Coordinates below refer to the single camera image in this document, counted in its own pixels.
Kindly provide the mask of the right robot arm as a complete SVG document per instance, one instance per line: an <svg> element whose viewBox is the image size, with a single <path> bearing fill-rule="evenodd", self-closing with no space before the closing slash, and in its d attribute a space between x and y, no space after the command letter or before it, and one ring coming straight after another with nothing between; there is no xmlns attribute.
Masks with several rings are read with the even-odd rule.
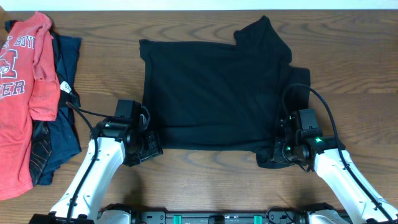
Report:
<svg viewBox="0 0 398 224"><path fill-rule="evenodd" d="M397 208L358 170L336 136L324 136L313 109L280 119L271 161L315 172L331 188L352 223L397 223Z"/></svg>

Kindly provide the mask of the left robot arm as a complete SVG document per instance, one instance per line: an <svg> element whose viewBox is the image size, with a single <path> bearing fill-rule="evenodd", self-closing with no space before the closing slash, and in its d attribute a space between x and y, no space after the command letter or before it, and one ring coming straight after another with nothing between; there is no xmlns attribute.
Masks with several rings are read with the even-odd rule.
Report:
<svg viewBox="0 0 398 224"><path fill-rule="evenodd" d="M140 223L133 208L120 203L102 208L111 179L121 165L136 166L161 155L159 137L148 129L149 110L134 100L119 100L115 114L90 126L86 156L74 179L48 214L31 223Z"/></svg>

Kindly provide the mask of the black polo shirt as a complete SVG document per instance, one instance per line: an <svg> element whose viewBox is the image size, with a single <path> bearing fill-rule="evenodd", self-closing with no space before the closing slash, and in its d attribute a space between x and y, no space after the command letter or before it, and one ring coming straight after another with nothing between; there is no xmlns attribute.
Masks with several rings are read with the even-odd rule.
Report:
<svg viewBox="0 0 398 224"><path fill-rule="evenodd" d="M234 44L142 39L142 103L163 147L250 151L271 161L287 113L308 108L310 71L293 67L292 52L262 17L234 33Z"/></svg>

